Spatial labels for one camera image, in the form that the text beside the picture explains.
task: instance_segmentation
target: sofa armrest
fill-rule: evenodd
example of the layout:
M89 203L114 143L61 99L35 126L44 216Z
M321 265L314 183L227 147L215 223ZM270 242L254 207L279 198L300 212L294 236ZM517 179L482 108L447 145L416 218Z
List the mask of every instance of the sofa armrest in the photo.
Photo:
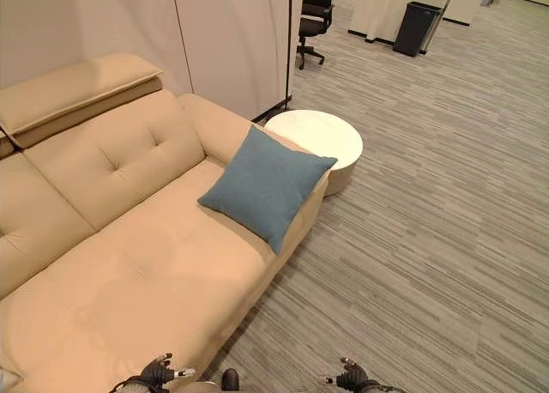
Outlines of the sofa armrest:
M292 150L309 153L296 143L195 94L180 95L178 101L192 121L206 155L225 165L231 162L252 125Z

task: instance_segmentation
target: sofa backrest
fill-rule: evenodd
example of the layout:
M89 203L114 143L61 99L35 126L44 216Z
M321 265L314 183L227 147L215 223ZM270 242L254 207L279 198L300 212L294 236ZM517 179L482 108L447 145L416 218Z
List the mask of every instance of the sofa backrest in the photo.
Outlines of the sofa backrest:
M0 298L93 233L22 153L0 160Z
M21 148L162 88L158 67L112 54L0 91L0 127Z
M50 137L24 155L96 229L204 159L191 121L167 90Z

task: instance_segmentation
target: sofa headrest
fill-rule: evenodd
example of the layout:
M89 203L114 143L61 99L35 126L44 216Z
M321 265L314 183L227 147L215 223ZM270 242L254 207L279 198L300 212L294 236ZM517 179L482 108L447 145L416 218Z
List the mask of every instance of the sofa headrest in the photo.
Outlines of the sofa headrest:
M0 159L9 156L14 152L14 145L2 131L0 131Z
M0 127L30 147L63 130L162 89L158 67L112 54L53 70L0 90Z

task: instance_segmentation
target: gray striped carpet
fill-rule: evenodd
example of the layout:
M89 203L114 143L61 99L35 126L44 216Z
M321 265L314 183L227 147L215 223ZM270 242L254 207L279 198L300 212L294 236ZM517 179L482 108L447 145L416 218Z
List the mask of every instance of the gray striped carpet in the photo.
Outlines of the gray striped carpet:
M354 357L410 393L549 391L549 8L499 0L410 58L311 39L292 108L353 124L365 151L204 375L329 392Z

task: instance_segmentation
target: table top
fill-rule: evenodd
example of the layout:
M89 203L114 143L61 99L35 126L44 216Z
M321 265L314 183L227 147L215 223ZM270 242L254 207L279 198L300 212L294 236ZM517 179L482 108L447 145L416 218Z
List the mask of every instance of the table top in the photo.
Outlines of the table top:
M335 157L332 170L352 165L362 154L362 137L346 121L314 110L290 110L271 118L265 128L316 155Z

